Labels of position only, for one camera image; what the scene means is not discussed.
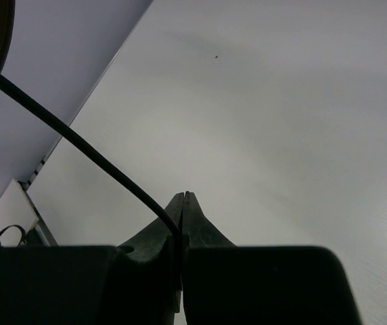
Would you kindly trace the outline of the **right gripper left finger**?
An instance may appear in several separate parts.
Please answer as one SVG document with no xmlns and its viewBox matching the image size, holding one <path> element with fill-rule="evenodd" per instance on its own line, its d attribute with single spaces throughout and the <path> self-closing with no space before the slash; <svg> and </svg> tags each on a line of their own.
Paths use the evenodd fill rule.
<svg viewBox="0 0 387 325">
<path fill-rule="evenodd" d="M 159 219 L 120 246 L 0 243 L 0 324 L 172 324 L 179 246 Z"/>
</svg>

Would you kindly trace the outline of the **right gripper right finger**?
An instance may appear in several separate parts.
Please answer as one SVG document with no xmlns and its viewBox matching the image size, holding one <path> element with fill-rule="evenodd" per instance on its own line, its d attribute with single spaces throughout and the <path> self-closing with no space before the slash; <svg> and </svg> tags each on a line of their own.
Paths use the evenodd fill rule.
<svg viewBox="0 0 387 325">
<path fill-rule="evenodd" d="M 183 307 L 188 324 L 360 324 L 339 258 L 322 246 L 236 246 L 183 201 Z"/>
</svg>

